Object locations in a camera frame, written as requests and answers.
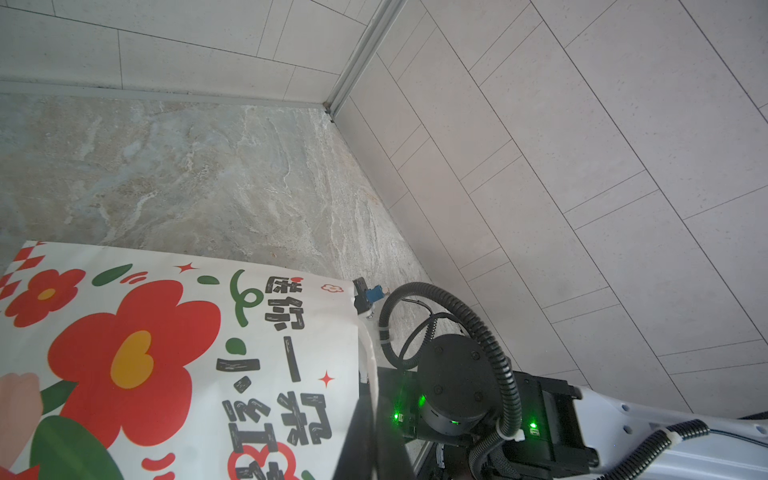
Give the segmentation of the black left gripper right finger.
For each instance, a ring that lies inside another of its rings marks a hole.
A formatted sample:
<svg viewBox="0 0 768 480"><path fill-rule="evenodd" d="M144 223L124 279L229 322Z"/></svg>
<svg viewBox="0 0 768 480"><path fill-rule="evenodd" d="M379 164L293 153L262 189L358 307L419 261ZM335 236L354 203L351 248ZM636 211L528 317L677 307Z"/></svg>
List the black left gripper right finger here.
<svg viewBox="0 0 768 480"><path fill-rule="evenodd" d="M380 397L377 402L375 473L378 480L415 480L399 425L394 419L392 403Z"/></svg>

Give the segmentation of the white floral paper bag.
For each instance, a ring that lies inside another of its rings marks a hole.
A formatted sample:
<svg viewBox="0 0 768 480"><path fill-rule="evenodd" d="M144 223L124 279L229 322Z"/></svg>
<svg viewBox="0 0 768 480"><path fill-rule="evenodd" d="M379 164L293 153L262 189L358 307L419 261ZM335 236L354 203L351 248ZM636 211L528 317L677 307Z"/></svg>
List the white floral paper bag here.
<svg viewBox="0 0 768 480"><path fill-rule="evenodd" d="M1 277L5 479L329 479L360 388L355 288L29 241Z"/></svg>

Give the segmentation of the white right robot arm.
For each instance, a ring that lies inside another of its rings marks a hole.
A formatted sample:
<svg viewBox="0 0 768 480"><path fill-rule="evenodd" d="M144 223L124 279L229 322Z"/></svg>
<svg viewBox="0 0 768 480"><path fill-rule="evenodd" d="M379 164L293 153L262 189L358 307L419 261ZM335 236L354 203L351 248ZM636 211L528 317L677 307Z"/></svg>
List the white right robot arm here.
<svg viewBox="0 0 768 480"><path fill-rule="evenodd" d="M471 449L497 430L503 399L492 357L444 335L417 366L370 370L390 422L430 456L431 479L763 479L767 424L634 404L564 380L515 372L521 425L484 459Z"/></svg>

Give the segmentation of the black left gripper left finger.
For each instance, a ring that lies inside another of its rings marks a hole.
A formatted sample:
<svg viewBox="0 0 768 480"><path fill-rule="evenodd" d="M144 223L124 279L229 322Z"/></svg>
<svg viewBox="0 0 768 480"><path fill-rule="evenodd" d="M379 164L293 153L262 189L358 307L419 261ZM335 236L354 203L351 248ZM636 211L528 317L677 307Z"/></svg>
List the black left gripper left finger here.
<svg viewBox="0 0 768 480"><path fill-rule="evenodd" d="M370 480L375 466L375 416L368 396L356 404L333 480Z"/></svg>

